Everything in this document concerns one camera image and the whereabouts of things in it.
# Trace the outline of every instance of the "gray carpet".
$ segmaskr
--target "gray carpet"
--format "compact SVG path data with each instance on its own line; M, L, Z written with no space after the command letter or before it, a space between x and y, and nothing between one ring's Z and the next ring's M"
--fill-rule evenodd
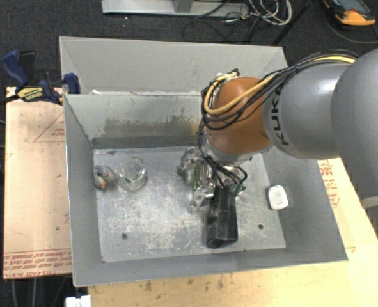
M290 0L294 9L304 0ZM377 16L378 0L364 0ZM59 36L133 38L138 40L164 40L179 42L223 42L243 44L250 24L228 25L216 20L210 21L216 29L230 39L227 42L214 29L204 23L192 23L189 17L164 17L146 15L102 15L101 0L0 0L0 99L4 88L15 85L1 67L1 58L8 51L18 49L36 51L36 76L49 73L52 80L60 77ZM269 45L281 31L279 27L265 27L255 31L249 44ZM354 40L375 40L371 29L346 32ZM314 1L299 22L280 43L284 47L289 63L317 51L343 48L362 55L377 45L359 45L334 35L324 22L324 7ZM5 118L5 108L0 107L0 119ZM0 145L4 144L4 127L0 125ZM0 150L0 171L3 172L4 156ZM1 277L3 251L3 187L0 185L0 303L13 306L12 284ZM56 292L63 283L62 296L75 294L70 279L62 282L60 277L39 280L36 291L36 306L51 306ZM18 281L17 300L19 306L30 306L32 281Z

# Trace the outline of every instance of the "gray metal tray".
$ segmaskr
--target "gray metal tray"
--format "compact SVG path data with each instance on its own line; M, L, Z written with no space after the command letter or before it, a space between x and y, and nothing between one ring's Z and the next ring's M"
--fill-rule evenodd
M196 142L200 90L236 67L256 77L283 68L280 48L61 38L61 62L63 74L78 75L83 93L64 103L76 286L346 259L314 160L273 148L245 165L240 240L225 250L204 248L202 220L185 205L176 166ZM140 193L95 188L96 163L115 168L123 155L137 153L149 167ZM274 184L290 200L280 212L267 208L263 192Z

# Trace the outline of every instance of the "wooden board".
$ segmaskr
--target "wooden board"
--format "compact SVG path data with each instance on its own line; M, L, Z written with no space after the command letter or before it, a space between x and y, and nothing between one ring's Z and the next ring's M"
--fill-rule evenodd
M62 106L10 102L5 144L3 278L70 274Z

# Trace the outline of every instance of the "yellow cable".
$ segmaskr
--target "yellow cable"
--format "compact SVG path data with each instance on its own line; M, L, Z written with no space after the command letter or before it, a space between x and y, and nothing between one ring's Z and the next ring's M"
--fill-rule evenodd
M337 60L337 61L342 61L348 64L352 64L356 61L356 59L354 58L344 57L344 56L322 57L322 58L316 59L315 61L323 61L323 60Z
M331 56L331 57L321 57L321 58L315 59L315 61L324 61L324 60L342 61L344 63L349 63L349 64L352 64L352 63L355 62L354 58L345 57L345 56ZM233 99L232 101L230 101L229 103L225 104L224 106L222 106L220 108L217 108L217 109L209 108L210 96L211 96L213 90L216 88L216 85L218 84L218 82L222 81L223 79L231 78L235 75L236 74L230 73L230 74L219 76L213 82L213 84L209 87L209 90L207 91L206 97L204 99L204 110L206 111L206 113L208 113L212 116L219 116L220 114L227 112L228 110L230 110L230 108L232 108L233 106L238 104L242 99L246 98L248 95L255 93L258 90L262 89L262 87L264 87L275 76L275 74L269 76L265 80L257 83L252 88L250 88L249 90L244 92L242 95L238 96L237 98Z
M204 110L208 114L211 114L212 116L219 116L220 114L223 114L226 111L230 110L231 107L233 107L234 105L238 104L242 99L246 98L251 93L254 93L254 92L257 92L258 90L260 90L273 77L274 77L274 75L269 76L265 80L263 80L263 81L259 82L258 84L254 85L248 91L244 92L242 95L238 96L236 99L230 101L228 104L224 105L223 107L217 108L217 109L210 109L209 108L209 100L210 100L210 96L211 96L211 93L212 93L212 90L213 90L212 86L214 85L214 83L213 83L213 85L210 86L209 90L207 91L206 97L204 99Z

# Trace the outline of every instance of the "glass cup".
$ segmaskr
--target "glass cup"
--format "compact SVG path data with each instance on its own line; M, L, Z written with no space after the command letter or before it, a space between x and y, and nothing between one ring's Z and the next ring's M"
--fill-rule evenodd
M119 185L126 190L139 190L144 186L147 178L147 169L139 157L128 158L119 165L117 180Z

